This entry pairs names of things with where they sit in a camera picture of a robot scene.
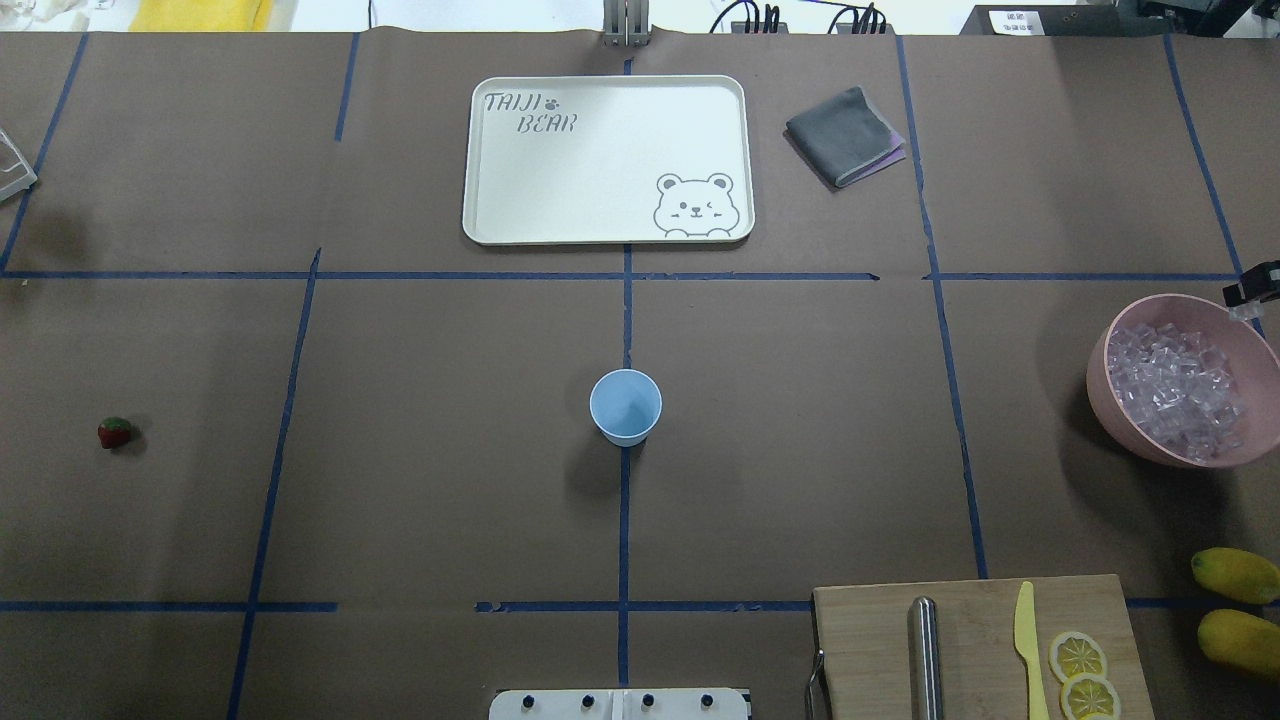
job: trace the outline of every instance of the lemon slice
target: lemon slice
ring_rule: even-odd
[[[1048,665],[1060,683],[1076,675],[1106,675],[1107,656],[1084,633],[1062,633],[1048,646]]]
[[[1120,720],[1120,696],[1115,685],[1102,675],[1069,678],[1059,701],[1068,720],[1084,720],[1089,715]]]

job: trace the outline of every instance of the yellow object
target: yellow object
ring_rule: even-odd
[[[1280,569],[1261,555],[1211,547],[1192,556],[1192,573],[1206,589],[1238,602],[1266,605],[1280,597]]]
[[[1023,580],[1014,605],[1014,650],[1027,664],[1028,720],[1048,720],[1044,676],[1039,667],[1039,641],[1036,639],[1036,585]]]
[[[1107,656],[1102,647],[1084,633],[1062,633],[1048,646],[1048,665],[1060,683],[1076,675],[1106,675]]]
[[[1239,610],[1215,610],[1196,632],[1204,656],[1233,670],[1280,683],[1280,626]]]
[[[1120,720],[1120,696],[1102,675],[1085,674],[1069,679],[1059,701],[1068,720],[1084,720],[1089,715]]]
[[[132,32],[261,32],[271,0],[142,0]]]

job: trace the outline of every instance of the pink bowl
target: pink bowl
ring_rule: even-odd
[[[1165,323],[1183,332],[1198,332],[1204,341],[1226,354],[1235,388],[1244,404],[1244,415],[1235,425],[1244,442],[1204,462],[1165,450],[1138,429],[1125,414],[1107,374],[1107,342],[1119,328],[1146,323],[1158,328]],[[1238,323],[1226,309],[1190,295],[1152,295],[1125,307],[1093,346],[1085,373],[1089,405],[1111,437],[1135,455],[1175,468],[1233,468],[1262,457],[1280,445],[1280,360],[1248,323]]]

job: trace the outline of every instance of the blue paper cup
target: blue paper cup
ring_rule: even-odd
[[[662,392],[639,370],[613,370],[591,388],[591,419],[618,447],[639,445],[662,415]]]

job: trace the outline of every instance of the metal rod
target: metal rod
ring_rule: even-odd
[[[916,720],[942,720],[942,669],[938,662],[938,606],[928,597],[911,603],[911,696]]]
[[[809,675],[809,685],[805,688],[804,693],[804,716],[805,720],[814,720],[813,708],[818,705],[814,698],[814,691],[818,687],[818,676],[822,674],[822,665],[826,656],[822,648],[818,648],[818,653],[813,657],[813,674]]]

